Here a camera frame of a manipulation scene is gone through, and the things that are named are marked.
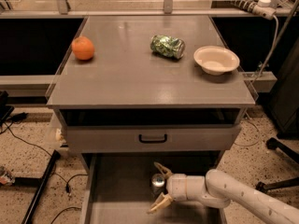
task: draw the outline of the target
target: metal can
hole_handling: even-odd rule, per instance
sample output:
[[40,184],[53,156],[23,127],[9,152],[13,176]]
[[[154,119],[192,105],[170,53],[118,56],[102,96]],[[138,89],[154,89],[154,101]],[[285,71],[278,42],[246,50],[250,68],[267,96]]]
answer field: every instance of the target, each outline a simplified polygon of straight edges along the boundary
[[162,174],[156,174],[151,178],[151,191],[154,196],[164,191],[165,178]]
[[169,35],[155,35],[151,39],[150,48],[165,57],[180,59],[185,50],[185,42]]
[[4,166],[0,166],[0,183],[4,186],[10,186],[14,182],[15,177],[12,175],[12,173]]

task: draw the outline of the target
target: open drawer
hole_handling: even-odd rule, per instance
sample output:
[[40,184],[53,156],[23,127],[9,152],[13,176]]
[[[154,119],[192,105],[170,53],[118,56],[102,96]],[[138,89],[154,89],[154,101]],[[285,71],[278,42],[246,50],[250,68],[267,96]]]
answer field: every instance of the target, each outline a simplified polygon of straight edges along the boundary
[[132,129],[68,127],[67,143],[70,151],[80,153],[227,150],[240,130],[240,125]]
[[151,177],[158,173],[154,161],[168,166],[173,173],[186,175],[201,175],[205,166],[203,159],[186,153],[94,155],[80,223],[226,223],[223,210],[197,202],[172,203],[155,214],[147,214],[156,199],[150,186]]

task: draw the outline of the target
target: orange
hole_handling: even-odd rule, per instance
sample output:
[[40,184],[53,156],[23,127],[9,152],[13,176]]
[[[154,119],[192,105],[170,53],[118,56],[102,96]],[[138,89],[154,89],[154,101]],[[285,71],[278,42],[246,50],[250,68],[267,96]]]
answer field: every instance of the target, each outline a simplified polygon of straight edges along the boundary
[[79,60],[90,60],[94,55],[93,42],[85,36],[77,37],[72,41],[72,50]]

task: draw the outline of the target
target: black handle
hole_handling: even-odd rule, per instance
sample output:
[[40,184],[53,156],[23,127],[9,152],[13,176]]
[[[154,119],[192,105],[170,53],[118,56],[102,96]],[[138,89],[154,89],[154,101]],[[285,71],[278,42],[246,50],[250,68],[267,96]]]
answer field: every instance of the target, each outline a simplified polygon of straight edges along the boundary
[[167,141],[167,134],[164,135],[164,139],[162,140],[143,140],[142,134],[139,135],[139,142],[143,144],[158,144],[158,143],[165,143]]

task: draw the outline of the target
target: floor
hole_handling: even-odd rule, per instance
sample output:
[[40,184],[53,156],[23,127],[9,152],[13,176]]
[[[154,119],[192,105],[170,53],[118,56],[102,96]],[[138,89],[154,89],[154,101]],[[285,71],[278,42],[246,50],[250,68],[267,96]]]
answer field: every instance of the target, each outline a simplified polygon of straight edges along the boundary
[[[72,10],[106,10],[106,9],[160,9],[163,0],[68,0]],[[44,11],[57,10],[55,0],[10,0],[16,10]],[[176,0],[174,8],[209,7],[211,0]],[[60,147],[60,142],[53,141],[50,131],[51,110],[46,107],[17,106],[14,114],[28,113],[27,119],[11,126],[16,138],[10,131],[0,135],[0,165],[4,165],[15,176],[41,177],[50,159],[51,153],[58,150],[62,157],[56,162],[55,170],[50,177],[34,215],[34,224],[52,223],[65,208],[55,224],[78,223],[79,208],[82,206],[83,194],[87,182],[86,172],[76,155],[67,148]],[[271,183],[299,176],[298,164],[286,157],[281,151],[268,150],[265,141],[276,136],[273,122],[265,115],[261,106],[248,111],[242,121],[242,132],[232,148],[225,152],[218,166],[235,179],[255,187],[262,180]],[[283,140],[293,150],[299,151],[299,141]],[[65,191],[66,182],[71,195]],[[0,187],[0,220],[1,223],[21,223],[35,193],[33,188]],[[299,187],[270,191],[268,194],[287,204],[299,208]],[[228,224],[263,223],[238,203],[232,202],[224,209]]]

